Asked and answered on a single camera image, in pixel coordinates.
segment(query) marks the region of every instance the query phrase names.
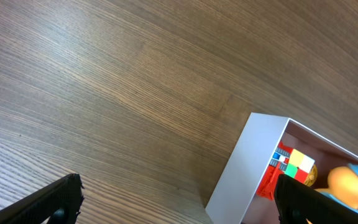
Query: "wood grain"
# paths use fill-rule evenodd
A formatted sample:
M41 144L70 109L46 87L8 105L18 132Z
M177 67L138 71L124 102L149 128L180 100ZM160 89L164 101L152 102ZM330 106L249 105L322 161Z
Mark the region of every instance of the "wood grain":
M78 223L209 223L252 111L358 154L358 1L0 0L0 209L77 172Z

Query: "white box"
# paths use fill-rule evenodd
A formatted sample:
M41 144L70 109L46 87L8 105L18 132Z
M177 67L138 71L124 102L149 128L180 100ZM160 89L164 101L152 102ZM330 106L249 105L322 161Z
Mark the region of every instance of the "white box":
M358 164L357 155L291 118L251 113L206 206L215 224L279 223L275 202L255 193L281 139L316 161L320 182L335 167Z

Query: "yellow square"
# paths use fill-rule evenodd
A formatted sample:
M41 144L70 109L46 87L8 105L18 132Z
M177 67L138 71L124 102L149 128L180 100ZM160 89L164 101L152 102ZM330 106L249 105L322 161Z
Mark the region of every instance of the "yellow square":
M288 163L298 167L302 163L304 156L305 155L302 152L300 152L296 149L293 149L291 156L290 156L290 161Z

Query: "green square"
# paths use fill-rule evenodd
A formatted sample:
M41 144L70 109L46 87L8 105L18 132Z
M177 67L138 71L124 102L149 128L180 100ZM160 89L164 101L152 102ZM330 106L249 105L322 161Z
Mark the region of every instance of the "green square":
M295 177L296 172L298 172L298 168L292 164L289 164L287 166L287 169L285 170L285 174L289 175L292 178Z

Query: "box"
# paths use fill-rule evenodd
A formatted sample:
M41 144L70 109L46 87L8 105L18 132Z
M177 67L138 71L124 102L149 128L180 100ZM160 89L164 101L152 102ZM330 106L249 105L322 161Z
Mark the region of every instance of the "box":
M312 188L327 187L331 169L358 164L358 156L286 117L251 113L206 206L215 224L279 224L274 201L255 194L279 141L315 160Z

